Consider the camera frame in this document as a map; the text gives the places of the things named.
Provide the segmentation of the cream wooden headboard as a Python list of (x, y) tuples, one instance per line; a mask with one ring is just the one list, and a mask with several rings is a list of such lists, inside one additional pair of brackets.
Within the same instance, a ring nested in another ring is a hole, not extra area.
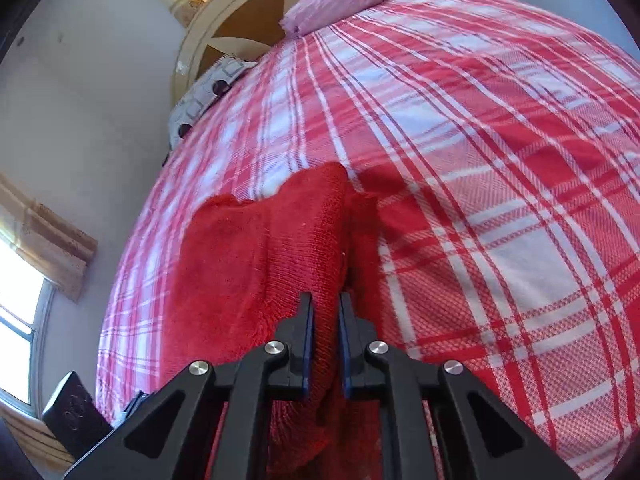
[(299, 0), (208, 0), (198, 10), (177, 56), (172, 100), (224, 55), (256, 61), (284, 38), (280, 21)]

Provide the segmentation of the red embroidered knit sweater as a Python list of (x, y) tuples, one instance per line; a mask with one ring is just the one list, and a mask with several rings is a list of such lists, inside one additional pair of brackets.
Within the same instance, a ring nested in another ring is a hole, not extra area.
[(378, 201), (357, 192), (337, 162), (299, 171), (273, 196), (206, 200), (184, 232), (160, 336), (160, 381), (195, 360), (241, 359), (314, 303), (310, 393), (274, 404), (273, 479), (381, 477), (378, 409), (344, 396), (338, 297), (357, 316), (382, 320)]

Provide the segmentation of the white patterned pillow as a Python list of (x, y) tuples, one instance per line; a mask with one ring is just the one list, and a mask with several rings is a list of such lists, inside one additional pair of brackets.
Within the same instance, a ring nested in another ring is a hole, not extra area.
[(200, 118), (247, 72), (257, 65), (233, 55), (224, 55), (194, 82), (171, 110), (167, 129), (169, 151), (173, 151)]

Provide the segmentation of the yellow left curtain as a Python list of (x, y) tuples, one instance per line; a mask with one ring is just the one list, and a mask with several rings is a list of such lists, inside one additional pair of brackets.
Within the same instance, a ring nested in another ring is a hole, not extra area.
[(0, 180), (1, 238), (70, 301), (77, 302), (98, 242), (4, 174)]

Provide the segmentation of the left wall window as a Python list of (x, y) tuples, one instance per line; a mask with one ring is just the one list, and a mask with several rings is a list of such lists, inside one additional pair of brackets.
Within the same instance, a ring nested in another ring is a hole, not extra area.
[(40, 365), (54, 289), (1, 242), (1, 399), (30, 416), (42, 407)]

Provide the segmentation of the red plaid bed sheet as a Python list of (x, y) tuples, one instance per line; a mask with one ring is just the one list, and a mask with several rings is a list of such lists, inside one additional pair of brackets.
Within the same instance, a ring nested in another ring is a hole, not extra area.
[(639, 65), (512, 0), (390, 0), (266, 54), (169, 157), (120, 259), (96, 405), (160, 381), (184, 232), (337, 162), (378, 201), (378, 336), (477, 374), (579, 477), (639, 430)]

